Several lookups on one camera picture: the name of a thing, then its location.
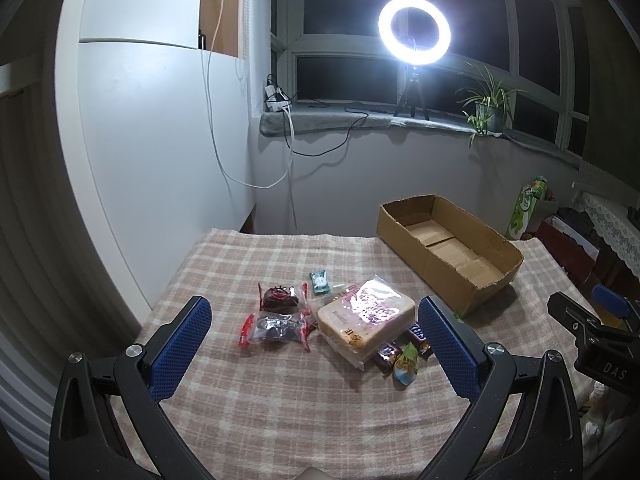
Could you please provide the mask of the large snickers bar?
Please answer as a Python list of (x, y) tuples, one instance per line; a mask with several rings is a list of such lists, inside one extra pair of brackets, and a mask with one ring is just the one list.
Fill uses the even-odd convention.
[(427, 359), (433, 353), (433, 349), (426, 340), (423, 330), (418, 323), (411, 324), (406, 331), (406, 335), (410, 342), (416, 347), (416, 350), (418, 350), (418, 355), (421, 358)]

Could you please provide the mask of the yellow blue candy pouch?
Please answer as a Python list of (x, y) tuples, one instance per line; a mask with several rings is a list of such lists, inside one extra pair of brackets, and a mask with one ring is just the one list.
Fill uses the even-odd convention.
[(412, 342), (408, 342), (394, 363), (394, 377), (401, 385), (408, 386), (416, 379), (418, 359), (418, 349)]

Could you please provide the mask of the small snickers bar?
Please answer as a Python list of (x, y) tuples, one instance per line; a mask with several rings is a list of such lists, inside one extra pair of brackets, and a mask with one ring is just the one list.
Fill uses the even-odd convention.
[(378, 347), (374, 355), (375, 364), (383, 374), (388, 375), (393, 371), (394, 365), (401, 356), (401, 353), (402, 349), (398, 344), (394, 344), (393, 342), (382, 344), (381, 347)]

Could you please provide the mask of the packaged toast bread loaf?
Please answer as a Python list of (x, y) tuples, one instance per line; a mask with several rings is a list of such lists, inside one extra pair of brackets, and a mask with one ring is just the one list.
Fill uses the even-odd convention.
[(320, 307), (314, 317), (331, 348), (362, 370), (378, 348), (414, 323), (416, 302), (384, 278), (373, 275), (349, 286)]

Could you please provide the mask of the red clear snack bag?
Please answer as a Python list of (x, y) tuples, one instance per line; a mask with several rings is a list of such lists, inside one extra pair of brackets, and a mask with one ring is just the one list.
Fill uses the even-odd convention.
[(244, 321), (238, 346), (246, 348), (251, 344), (288, 344), (296, 342), (305, 351), (308, 344), (309, 323), (306, 315), (296, 313), (276, 313), (259, 311), (250, 314)]
[(262, 287), (258, 284), (259, 310), (290, 314), (308, 310), (306, 286), (278, 285)]

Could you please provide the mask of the green mint candy packet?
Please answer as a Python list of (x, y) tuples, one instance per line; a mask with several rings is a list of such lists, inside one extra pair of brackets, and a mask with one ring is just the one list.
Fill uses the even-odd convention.
[(322, 296), (331, 291), (328, 274), (326, 270), (312, 271), (309, 273), (311, 288), (315, 295)]

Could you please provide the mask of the red box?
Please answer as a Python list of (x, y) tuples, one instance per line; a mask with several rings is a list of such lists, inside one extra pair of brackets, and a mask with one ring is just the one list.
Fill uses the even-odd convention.
[(588, 280), (600, 252), (596, 245), (555, 216), (539, 223), (536, 237), (574, 284)]

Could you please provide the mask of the white lace cloth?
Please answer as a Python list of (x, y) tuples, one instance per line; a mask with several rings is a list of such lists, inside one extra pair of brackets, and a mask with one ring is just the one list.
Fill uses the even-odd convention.
[(627, 209), (605, 197), (582, 191), (576, 205), (590, 218), (593, 227), (636, 278), (639, 277), (639, 230), (627, 218)]

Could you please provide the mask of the brown cardboard box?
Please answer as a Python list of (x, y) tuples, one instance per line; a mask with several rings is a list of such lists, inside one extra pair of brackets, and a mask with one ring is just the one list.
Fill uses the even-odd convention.
[(509, 285), (524, 260), (510, 240), (433, 194), (383, 204), (376, 234), (460, 316)]

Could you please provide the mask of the green tissue pack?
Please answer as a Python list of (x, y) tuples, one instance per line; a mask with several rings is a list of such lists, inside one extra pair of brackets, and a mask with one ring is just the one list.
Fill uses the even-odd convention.
[(543, 176), (536, 177), (521, 188), (506, 228), (508, 240), (519, 240), (525, 233), (529, 221), (532, 220), (537, 203), (544, 199), (547, 193), (548, 181)]

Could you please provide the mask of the pink plaid tablecloth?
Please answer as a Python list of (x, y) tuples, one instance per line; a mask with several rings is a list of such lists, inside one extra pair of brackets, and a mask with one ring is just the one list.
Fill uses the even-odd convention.
[(346, 285), (380, 276), (416, 300), (430, 293), (375, 237), (213, 230), (138, 336), (147, 341), (193, 296), (212, 306), (207, 336), (163, 410), (218, 479), (292, 479), (307, 467), (337, 479), (412, 479), (466, 409), (435, 359), (401, 387), (374, 365), (352, 367), (319, 334), (279, 348), (238, 344), (262, 288), (298, 286), (314, 270)]

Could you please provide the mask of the potted spider plant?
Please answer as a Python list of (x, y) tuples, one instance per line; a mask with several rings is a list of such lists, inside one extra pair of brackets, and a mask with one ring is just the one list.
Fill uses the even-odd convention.
[(466, 62), (477, 74), (475, 87), (463, 87), (465, 97), (458, 101), (466, 123), (473, 129), (469, 135), (468, 147), (472, 148), (477, 138), (495, 136), (500, 138), (506, 131), (506, 123), (513, 119), (514, 102), (523, 89), (511, 88), (491, 73), (487, 65)]

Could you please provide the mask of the white cabinet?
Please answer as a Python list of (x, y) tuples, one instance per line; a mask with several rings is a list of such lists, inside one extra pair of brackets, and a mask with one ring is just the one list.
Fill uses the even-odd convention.
[(242, 0), (63, 0), (58, 132), (100, 263), (145, 318), (198, 238), (239, 229), (248, 189)]

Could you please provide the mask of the white power strip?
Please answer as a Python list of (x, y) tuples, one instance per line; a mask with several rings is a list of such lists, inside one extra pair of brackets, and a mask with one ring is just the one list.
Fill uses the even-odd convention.
[(291, 105), (290, 98), (283, 92), (277, 84), (267, 84), (265, 86), (264, 104), (266, 110), (271, 113), (288, 110)]

